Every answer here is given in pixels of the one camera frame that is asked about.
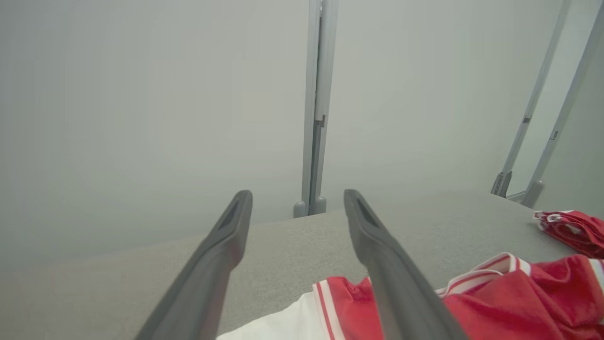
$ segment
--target white wall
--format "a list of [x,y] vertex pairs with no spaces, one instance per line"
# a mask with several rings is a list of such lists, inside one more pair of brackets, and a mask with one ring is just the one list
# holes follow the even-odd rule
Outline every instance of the white wall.
[[561,1],[340,2],[321,195],[489,192]]
[[575,209],[604,219],[604,34],[541,180],[536,210]]
[[522,192],[529,186],[577,71],[601,3],[602,0],[571,1],[543,92],[512,169],[508,195]]
[[307,1],[0,6],[0,269],[291,218]]

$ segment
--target gray table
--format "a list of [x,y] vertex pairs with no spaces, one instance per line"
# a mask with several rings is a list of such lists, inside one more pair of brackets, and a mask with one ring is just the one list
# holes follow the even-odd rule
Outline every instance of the gray table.
[[[532,262],[573,253],[535,227],[530,209],[487,193],[369,204],[435,288],[501,252]],[[132,338],[203,237],[3,277],[0,338]],[[327,276],[366,274],[343,211],[252,226],[219,333],[287,307]]]

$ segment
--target red and white garment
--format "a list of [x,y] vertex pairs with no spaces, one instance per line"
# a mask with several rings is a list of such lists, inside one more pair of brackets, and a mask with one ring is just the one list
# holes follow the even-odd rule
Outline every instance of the red and white garment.
[[604,258],[604,221],[576,210],[535,211],[539,229],[579,253]]
[[[471,339],[604,337],[602,260],[530,264],[503,253],[437,289]],[[285,310],[226,333],[232,339],[383,339],[371,282],[330,277]]]

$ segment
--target gray tabletop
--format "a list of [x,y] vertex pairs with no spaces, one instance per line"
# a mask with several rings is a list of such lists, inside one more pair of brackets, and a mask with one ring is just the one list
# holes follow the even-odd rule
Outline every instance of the gray tabletop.
[[[487,193],[369,204],[435,288],[501,252],[531,262],[573,253],[536,228],[530,209]],[[0,338],[130,339],[203,237],[5,276]],[[219,333],[287,307],[327,276],[366,274],[343,211],[252,226]]]

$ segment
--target red garment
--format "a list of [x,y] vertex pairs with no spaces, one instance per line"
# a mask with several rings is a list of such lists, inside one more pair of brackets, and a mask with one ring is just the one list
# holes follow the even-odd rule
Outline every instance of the red garment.
[[566,243],[592,258],[604,258],[604,221],[580,211],[536,211],[539,228],[549,236]]
[[[602,287],[601,260],[529,264],[504,253],[436,293],[471,339],[602,339]],[[383,338],[368,279],[330,277],[314,288],[331,340]]]

